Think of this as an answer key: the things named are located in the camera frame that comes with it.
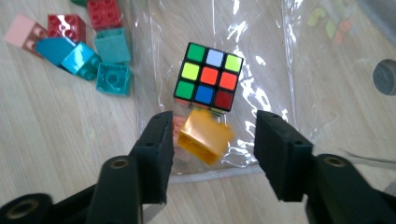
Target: yellow plastic block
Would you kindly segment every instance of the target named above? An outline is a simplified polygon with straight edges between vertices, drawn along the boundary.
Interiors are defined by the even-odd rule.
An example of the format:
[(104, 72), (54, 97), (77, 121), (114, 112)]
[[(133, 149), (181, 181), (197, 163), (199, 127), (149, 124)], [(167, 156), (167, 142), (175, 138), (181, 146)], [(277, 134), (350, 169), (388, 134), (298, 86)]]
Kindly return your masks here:
[(213, 164), (234, 137), (229, 126), (217, 123), (206, 110), (193, 109), (180, 127), (177, 143), (207, 164)]

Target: plastic bag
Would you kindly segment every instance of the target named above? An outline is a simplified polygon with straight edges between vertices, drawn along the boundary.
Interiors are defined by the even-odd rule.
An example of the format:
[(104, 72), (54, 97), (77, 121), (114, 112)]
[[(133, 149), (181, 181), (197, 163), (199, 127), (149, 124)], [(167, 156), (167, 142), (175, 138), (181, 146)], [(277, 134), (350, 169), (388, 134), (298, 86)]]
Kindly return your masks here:
[(294, 122), (280, 3), (275, 7), (263, 1), (152, 0), (149, 12), (155, 89), (146, 89), (145, 99), (149, 97), (150, 102), (144, 106), (154, 107), (140, 111), (141, 128), (154, 112), (173, 110), (176, 116), (189, 115), (191, 110), (177, 105), (173, 98), (189, 42), (245, 59), (232, 111), (219, 118), (219, 122), (231, 124), (236, 134), (221, 162), (208, 166), (176, 148), (173, 174), (204, 174), (257, 164), (252, 153), (257, 110), (273, 111)]
[(346, 157), (384, 189), (396, 177), (396, 98), (376, 89), (373, 73), (396, 47), (365, 10), (380, 4), (364, 2), (285, 0), (285, 40), (297, 129), (316, 154)]

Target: blue lego brick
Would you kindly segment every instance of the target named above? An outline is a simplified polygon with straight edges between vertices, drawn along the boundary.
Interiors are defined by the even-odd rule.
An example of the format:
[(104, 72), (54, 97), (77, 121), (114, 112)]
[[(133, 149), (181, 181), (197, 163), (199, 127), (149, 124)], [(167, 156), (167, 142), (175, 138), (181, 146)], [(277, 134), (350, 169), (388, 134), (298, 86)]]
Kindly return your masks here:
[(127, 63), (131, 61), (124, 28), (99, 32), (94, 43), (104, 63)]
[(62, 66), (71, 74), (86, 80), (96, 78), (100, 63), (99, 55), (80, 42), (62, 61)]
[(37, 41), (35, 50), (55, 66), (60, 67), (64, 58), (76, 45), (67, 37), (51, 37)]
[(132, 73), (127, 65), (99, 63), (96, 89), (103, 93), (129, 95)]

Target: green sticker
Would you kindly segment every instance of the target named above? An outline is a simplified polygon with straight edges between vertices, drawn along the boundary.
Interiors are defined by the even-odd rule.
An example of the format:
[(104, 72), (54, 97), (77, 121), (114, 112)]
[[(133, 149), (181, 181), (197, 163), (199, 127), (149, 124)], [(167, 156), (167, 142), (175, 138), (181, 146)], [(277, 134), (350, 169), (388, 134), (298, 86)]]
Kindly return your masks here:
[(187, 53), (187, 58), (200, 63), (204, 58), (204, 54), (205, 54), (205, 47), (196, 44), (190, 44), (189, 52)]
[(194, 85), (189, 82), (179, 81), (176, 89), (176, 96), (190, 100), (193, 91)]
[(236, 57), (234, 55), (227, 55), (227, 61), (225, 62), (225, 68), (239, 73), (242, 65), (242, 58)]
[(183, 71), (181, 72), (181, 76), (195, 81), (198, 78), (199, 66), (193, 63), (184, 63)]

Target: table surface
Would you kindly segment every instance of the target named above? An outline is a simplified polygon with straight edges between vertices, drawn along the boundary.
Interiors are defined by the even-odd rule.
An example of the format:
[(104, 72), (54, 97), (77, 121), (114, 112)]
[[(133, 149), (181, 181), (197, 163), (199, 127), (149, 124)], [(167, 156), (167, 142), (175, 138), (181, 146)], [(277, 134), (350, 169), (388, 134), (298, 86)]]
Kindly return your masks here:
[[(306, 7), (307, 15), (315, 6), (322, 6), (318, 1), (305, 2), (311, 2), (312, 5)], [(280, 1), (271, 1), (265, 6), (277, 12), (277, 16), (281, 18)], [(179, 4), (179, 7), (179, 10), (182, 10), (183, 4)], [(157, 20), (164, 16), (155, 13), (155, 10), (160, 9), (161, 6), (151, 9), (154, 10), (152, 14), (158, 17)], [(18, 13), (35, 19), (44, 26), (47, 24), (49, 13), (77, 13), (89, 24), (85, 8), (75, 6), (66, 0), (0, 1), (0, 11), (0, 36), (5, 35)], [(132, 27), (133, 24), (127, 22), (126, 26)], [(352, 43), (351, 45), (357, 46), (358, 49), (359, 43), (367, 43), (371, 38), (383, 38), (374, 26), (364, 27), (366, 30), (358, 33), (367, 35), (360, 35), (348, 44)], [(271, 33), (265, 29), (257, 32)], [(87, 39), (93, 40), (94, 35), (94, 31), (88, 28)], [(274, 36), (274, 39), (284, 38), (278, 29), (274, 31)], [(317, 50), (315, 41), (317, 40), (312, 40), (313, 47), (305, 46), (312, 50), (308, 52), (313, 55)], [(393, 56), (394, 60), (394, 47), (385, 43), (384, 39), (378, 41), (383, 41), (384, 44), (380, 48), (373, 44), (370, 51), (378, 59)], [(101, 165), (107, 159), (129, 152), (139, 130), (139, 127), (136, 127), (139, 108), (136, 108), (134, 103), (135, 95), (115, 97), (99, 93), (95, 90), (94, 82), (70, 76), (62, 69), (4, 41), (0, 42), (0, 51), (0, 204), (34, 192), (46, 192), (55, 202), (59, 202), (95, 183)], [(285, 51), (276, 52), (285, 57)], [(282, 67), (286, 71), (285, 64), (279, 62), (271, 66)], [(367, 70), (359, 72), (366, 72), (369, 77), (373, 73), (374, 63), (367, 64)], [(304, 71), (298, 64), (294, 69), (295, 72)], [(331, 70), (329, 67), (320, 66), (315, 69)], [(350, 67), (346, 66), (343, 69), (349, 71)], [(323, 146), (325, 151), (332, 152), (326, 146), (337, 147), (334, 142), (340, 143), (341, 148), (344, 147), (342, 142), (354, 146), (354, 143), (348, 140), (351, 136), (357, 140), (367, 135), (350, 133), (365, 129), (365, 133), (372, 133), (368, 140), (374, 142), (370, 147), (378, 148), (377, 151), (367, 149), (365, 153), (364, 150), (352, 150), (351, 153), (362, 157), (366, 155), (367, 158), (395, 161), (396, 150), (389, 150), (396, 146), (395, 139), (389, 136), (396, 129), (396, 98), (384, 98), (384, 95), (374, 91), (373, 86), (353, 76), (341, 74), (339, 77), (330, 80), (321, 76), (309, 79), (318, 85), (306, 84), (304, 77), (296, 80), (296, 85), (308, 87), (312, 92), (318, 93), (318, 103), (315, 106), (318, 110), (323, 110), (316, 110), (318, 113), (315, 114), (318, 123), (323, 124), (320, 131), (309, 135), (308, 138)], [(335, 81), (335, 84), (325, 85), (331, 81)], [(354, 99), (357, 103), (344, 101), (343, 96), (332, 94), (329, 87), (338, 86), (337, 83), (347, 85), (349, 93), (352, 94), (348, 99)], [(280, 88), (290, 91), (290, 86)], [(147, 106), (151, 106), (152, 100), (147, 99), (147, 102)], [(307, 114), (311, 115), (309, 113), (312, 112), (312, 105), (306, 110)], [(296, 111), (304, 113), (301, 108)], [(356, 117), (344, 122), (347, 119), (342, 118), (342, 115), (349, 112)], [(327, 122), (329, 118), (342, 119), (338, 122)], [(295, 124), (302, 124), (307, 119), (296, 119)], [(396, 178), (395, 168), (391, 163), (387, 165), (386, 162), (364, 158), (351, 159), (355, 159), (359, 170), (376, 189), (383, 190)], [(167, 205), (150, 223), (307, 223), (304, 204), (279, 202), (264, 173), (171, 184), (167, 195)]]

